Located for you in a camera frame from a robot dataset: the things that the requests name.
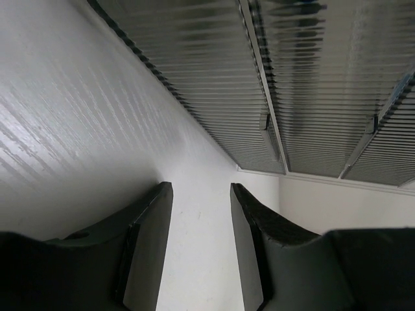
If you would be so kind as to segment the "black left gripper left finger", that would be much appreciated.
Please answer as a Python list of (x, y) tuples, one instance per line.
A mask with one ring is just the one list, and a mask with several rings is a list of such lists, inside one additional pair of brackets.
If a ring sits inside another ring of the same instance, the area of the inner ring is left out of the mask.
[(155, 310), (171, 222), (163, 182), (69, 236), (1, 233), (2, 310)]

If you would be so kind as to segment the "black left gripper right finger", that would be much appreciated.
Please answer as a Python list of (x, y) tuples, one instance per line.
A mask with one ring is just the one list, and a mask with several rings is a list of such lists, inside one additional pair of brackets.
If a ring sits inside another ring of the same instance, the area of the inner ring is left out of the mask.
[(230, 187), (246, 310), (413, 310), (413, 228), (308, 231)]

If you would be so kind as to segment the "clear plastic organizer box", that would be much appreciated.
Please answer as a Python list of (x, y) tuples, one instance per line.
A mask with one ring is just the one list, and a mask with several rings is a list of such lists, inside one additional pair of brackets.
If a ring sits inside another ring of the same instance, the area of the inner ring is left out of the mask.
[(413, 1), (91, 1), (242, 170), (414, 190)]

